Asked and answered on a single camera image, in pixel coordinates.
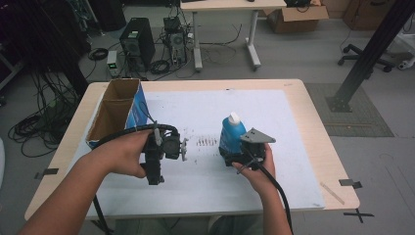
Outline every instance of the white bottle cap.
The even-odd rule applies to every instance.
[[[241,122],[241,119],[235,112],[232,112],[228,119],[231,125],[238,125]]]

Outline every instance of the wooden table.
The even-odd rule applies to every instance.
[[[284,0],[255,0],[249,2],[247,0],[206,0],[197,2],[181,3],[181,9],[184,12],[193,13],[193,30],[194,30],[194,56],[195,56],[195,69],[201,71],[202,56],[201,47],[199,43],[198,34],[198,12],[211,12],[211,11],[241,11],[241,10],[253,10],[251,18],[250,36],[246,38],[247,47],[249,49],[251,59],[254,64],[254,71],[260,67],[259,57],[254,48],[254,35],[256,29],[256,20],[258,17],[258,10],[262,9],[279,9],[286,7],[287,4]]]
[[[26,219],[33,215],[66,176],[81,136],[107,85],[107,82],[89,85],[49,165],[49,168],[58,168],[58,173],[43,177],[25,213]],[[326,204],[325,210],[359,207],[359,200],[354,189],[351,186],[341,186],[339,183],[339,179],[348,179],[347,174],[302,81],[298,79],[144,81],[142,85],[145,91],[209,91],[229,87],[241,90],[283,90],[320,184]]]

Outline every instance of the black metal pole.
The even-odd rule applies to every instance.
[[[327,98],[329,108],[332,112],[351,111],[348,106],[351,97],[363,80],[370,74],[376,62],[393,42],[393,39],[414,11],[414,0],[395,0],[336,95]]]

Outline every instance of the hand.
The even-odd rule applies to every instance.
[[[144,178],[146,171],[139,164],[140,154],[153,130],[130,133],[93,150],[90,155],[107,173],[119,173]]]
[[[268,172],[275,178],[275,166],[274,166],[274,159],[272,156],[272,150],[269,144],[265,143],[265,161],[263,162],[263,166],[268,170]],[[243,165],[239,163],[232,163],[232,166],[240,170]],[[251,170],[249,168],[244,168],[241,173],[247,177],[250,181],[251,185],[255,189],[255,191],[262,196],[269,192],[275,192],[276,189],[271,181],[266,177],[262,171],[258,170]]]

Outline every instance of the computer tower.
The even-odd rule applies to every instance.
[[[185,43],[186,37],[183,29],[180,29],[175,33],[171,33],[167,37],[171,63],[174,66],[185,64],[187,62]]]
[[[147,71],[156,52],[150,22],[147,18],[132,18],[119,38],[129,61],[135,61],[138,71]]]
[[[126,25],[119,0],[87,0],[103,31],[114,31]]]

